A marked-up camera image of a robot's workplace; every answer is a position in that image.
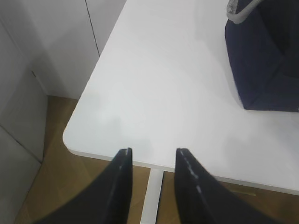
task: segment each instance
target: bag handle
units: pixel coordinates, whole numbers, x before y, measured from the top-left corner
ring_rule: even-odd
[[[250,13],[263,1],[252,0],[242,11],[237,12],[238,3],[240,0],[229,0],[227,7],[227,17],[235,24],[244,22]]]

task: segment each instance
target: navy blue bag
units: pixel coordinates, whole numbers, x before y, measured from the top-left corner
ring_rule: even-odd
[[[244,108],[299,112],[299,0],[264,0],[244,22],[228,21],[225,37]]]

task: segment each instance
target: white desk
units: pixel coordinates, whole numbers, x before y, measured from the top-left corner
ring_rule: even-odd
[[[220,180],[299,194],[299,114],[242,108],[226,4],[127,0],[64,132],[69,150],[110,160],[131,147],[135,165],[173,171],[186,147]]]

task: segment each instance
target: cabinet door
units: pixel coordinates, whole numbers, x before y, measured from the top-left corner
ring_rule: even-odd
[[[0,126],[43,159],[47,96],[0,23]]]
[[[36,78],[27,71],[0,114],[0,126],[39,161],[43,160],[47,102]]]
[[[0,127],[0,223],[13,224],[40,163]]]

